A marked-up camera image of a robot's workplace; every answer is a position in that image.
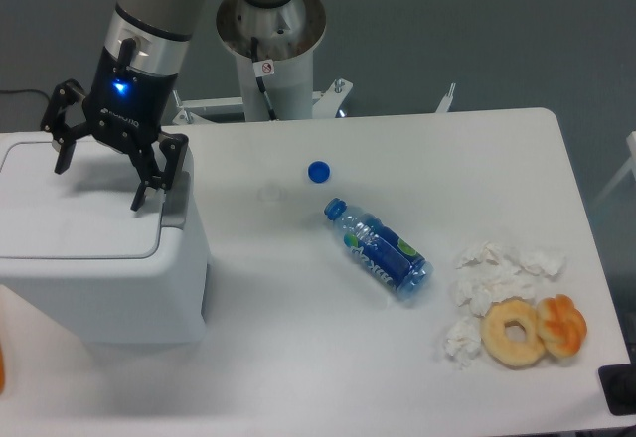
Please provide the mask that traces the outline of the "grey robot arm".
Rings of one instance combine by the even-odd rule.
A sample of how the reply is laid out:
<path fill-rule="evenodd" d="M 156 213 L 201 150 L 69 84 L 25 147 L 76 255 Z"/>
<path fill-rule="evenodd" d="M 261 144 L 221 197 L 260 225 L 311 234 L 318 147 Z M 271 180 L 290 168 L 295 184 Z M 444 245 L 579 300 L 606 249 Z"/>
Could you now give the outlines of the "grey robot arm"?
<path fill-rule="evenodd" d="M 43 115 L 57 173 L 90 136 L 129 157 L 140 180 L 134 209 L 148 191 L 173 187 L 188 140 L 160 120 L 205 1 L 117 0 L 91 88 L 58 84 Z M 326 30 L 320 0 L 223 0 L 216 26 L 236 60 L 247 120 L 312 117 L 313 54 Z"/>

